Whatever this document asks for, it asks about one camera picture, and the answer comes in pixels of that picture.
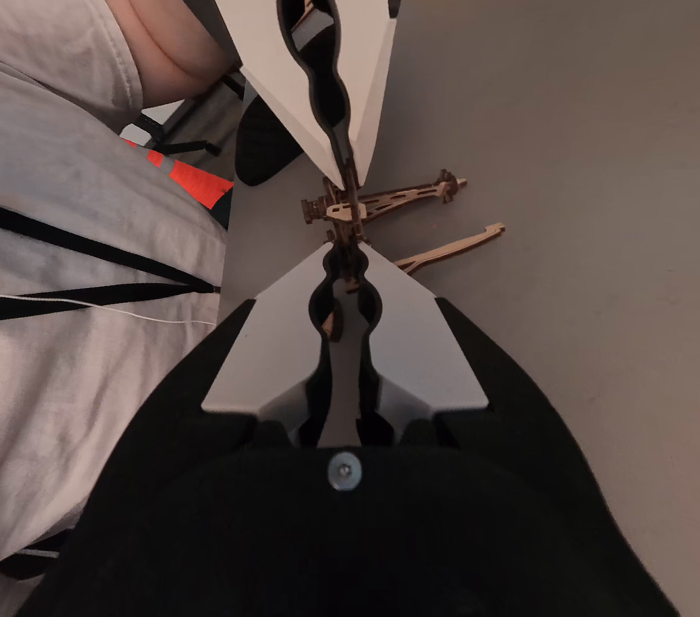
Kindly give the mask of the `black chair frame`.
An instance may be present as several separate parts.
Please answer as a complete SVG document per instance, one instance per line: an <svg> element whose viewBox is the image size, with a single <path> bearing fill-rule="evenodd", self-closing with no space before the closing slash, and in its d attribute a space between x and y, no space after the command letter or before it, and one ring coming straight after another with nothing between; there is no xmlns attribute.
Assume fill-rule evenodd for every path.
<svg viewBox="0 0 700 617"><path fill-rule="evenodd" d="M240 125L245 84L241 72L233 70L204 93L177 103L165 121L156 120L155 109L140 113L135 126L148 135L145 147L166 157L188 152L220 156Z"/></svg>

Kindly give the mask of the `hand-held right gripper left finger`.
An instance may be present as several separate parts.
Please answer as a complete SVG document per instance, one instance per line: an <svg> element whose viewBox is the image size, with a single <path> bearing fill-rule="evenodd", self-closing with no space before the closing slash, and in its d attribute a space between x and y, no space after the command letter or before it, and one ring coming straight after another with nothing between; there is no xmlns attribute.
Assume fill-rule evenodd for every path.
<svg viewBox="0 0 700 617"><path fill-rule="evenodd" d="M202 408L282 424L317 443L332 393L333 245L326 243L255 298Z"/></svg>

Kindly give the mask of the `wooden crossbow model assembly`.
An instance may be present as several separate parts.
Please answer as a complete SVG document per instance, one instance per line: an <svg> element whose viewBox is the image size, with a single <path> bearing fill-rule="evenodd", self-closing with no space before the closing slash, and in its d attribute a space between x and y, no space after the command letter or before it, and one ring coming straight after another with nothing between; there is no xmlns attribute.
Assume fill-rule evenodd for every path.
<svg viewBox="0 0 700 617"><path fill-rule="evenodd" d="M466 188L468 182L442 169L433 183L359 195L354 198L351 198L347 190L339 190L328 179L325 179L323 184L324 195L315 200L301 202L304 221L307 224L315 221L329 222L332 228L327 231L327 242L346 247L352 239L369 242L365 235L367 224L425 200L436 199L443 204L450 203L461 190ZM395 261L394 265L408 276L412 276L420 269L484 245L500 237L504 232L504 224L491 224L480 234L406 257Z"/></svg>

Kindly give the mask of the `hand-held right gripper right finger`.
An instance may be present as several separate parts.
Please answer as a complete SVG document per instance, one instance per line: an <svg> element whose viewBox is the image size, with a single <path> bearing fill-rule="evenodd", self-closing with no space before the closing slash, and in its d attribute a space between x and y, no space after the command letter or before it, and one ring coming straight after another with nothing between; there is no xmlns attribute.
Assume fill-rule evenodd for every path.
<svg viewBox="0 0 700 617"><path fill-rule="evenodd" d="M377 412L394 431L436 413L485 410L488 398L436 296L364 245L369 286L380 298L369 354L380 380Z"/></svg>

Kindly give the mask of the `person's left forearm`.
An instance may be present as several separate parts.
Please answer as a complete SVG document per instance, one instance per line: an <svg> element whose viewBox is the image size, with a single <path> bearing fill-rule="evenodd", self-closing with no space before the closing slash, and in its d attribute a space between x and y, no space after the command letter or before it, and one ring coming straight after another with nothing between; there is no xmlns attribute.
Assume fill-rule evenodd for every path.
<svg viewBox="0 0 700 617"><path fill-rule="evenodd" d="M105 0L153 108L197 97L232 68L230 58L182 0Z"/></svg>

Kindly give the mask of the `orange fabric piece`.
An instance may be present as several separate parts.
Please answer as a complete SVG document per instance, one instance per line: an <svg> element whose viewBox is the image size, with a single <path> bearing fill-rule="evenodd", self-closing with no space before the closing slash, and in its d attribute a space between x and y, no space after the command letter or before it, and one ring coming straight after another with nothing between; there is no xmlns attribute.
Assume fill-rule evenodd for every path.
<svg viewBox="0 0 700 617"><path fill-rule="evenodd" d="M131 148L145 155L152 165L159 168L172 181L182 187L195 201L207 210L214 209L215 205L229 193L234 183L222 177L209 173L200 168L193 167L181 160L173 159L155 149L147 149L131 140L122 138L123 142Z"/></svg>

